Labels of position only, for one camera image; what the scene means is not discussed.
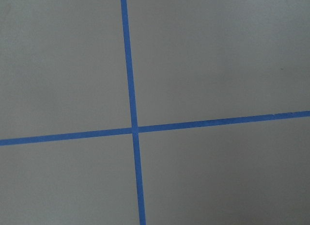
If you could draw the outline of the blue tape line crosswise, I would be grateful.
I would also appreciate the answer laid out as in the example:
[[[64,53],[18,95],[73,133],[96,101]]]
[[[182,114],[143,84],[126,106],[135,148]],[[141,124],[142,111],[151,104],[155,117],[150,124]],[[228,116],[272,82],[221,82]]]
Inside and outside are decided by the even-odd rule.
[[[146,133],[146,132],[155,132],[155,131],[201,128],[201,127],[223,126],[223,125],[230,125],[230,124],[303,118],[303,117],[309,117],[309,116],[310,116],[309,111],[287,112],[287,113],[265,114],[265,115],[234,117],[234,118],[222,118],[222,119],[192,121],[192,122],[182,122],[182,123],[172,123],[172,124],[162,124],[162,125],[141,126],[141,127],[138,127],[136,130],[139,133]],[[114,135],[125,135],[125,134],[131,134],[133,131],[134,130],[132,128],[120,128],[120,129],[107,129],[107,130],[52,134],[52,135],[33,136],[33,137],[21,137],[21,138],[12,138],[12,139],[1,139],[0,145],[1,146],[21,145],[21,144],[52,142],[52,141],[105,137],[105,136],[114,136]]]

